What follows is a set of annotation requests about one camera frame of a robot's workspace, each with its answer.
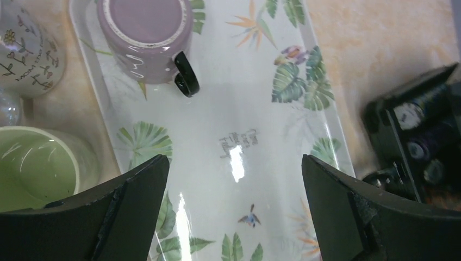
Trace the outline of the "lilac mug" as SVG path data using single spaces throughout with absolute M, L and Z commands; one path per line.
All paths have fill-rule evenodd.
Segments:
M 186 97 L 200 84 L 188 60 L 193 34 L 189 1 L 103 0 L 97 18 L 121 70 L 145 84 L 172 82 Z

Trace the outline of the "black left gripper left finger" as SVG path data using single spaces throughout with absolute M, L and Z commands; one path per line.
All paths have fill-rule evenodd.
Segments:
M 1 214 L 1 260 L 146 260 L 170 162 L 134 169 L 41 209 Z

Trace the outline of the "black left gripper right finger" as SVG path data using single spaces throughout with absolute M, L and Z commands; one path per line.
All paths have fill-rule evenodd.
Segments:
M 460 212 L 408 200 L 313 155 L 302 176 L 323 260 L 460 260 Z

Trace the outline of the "light green mug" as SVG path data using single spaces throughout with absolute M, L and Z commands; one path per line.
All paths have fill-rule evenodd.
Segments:
M 1 211 L 40 209 L 97 185 L 91 145 L 57 130 L 1 127 Z

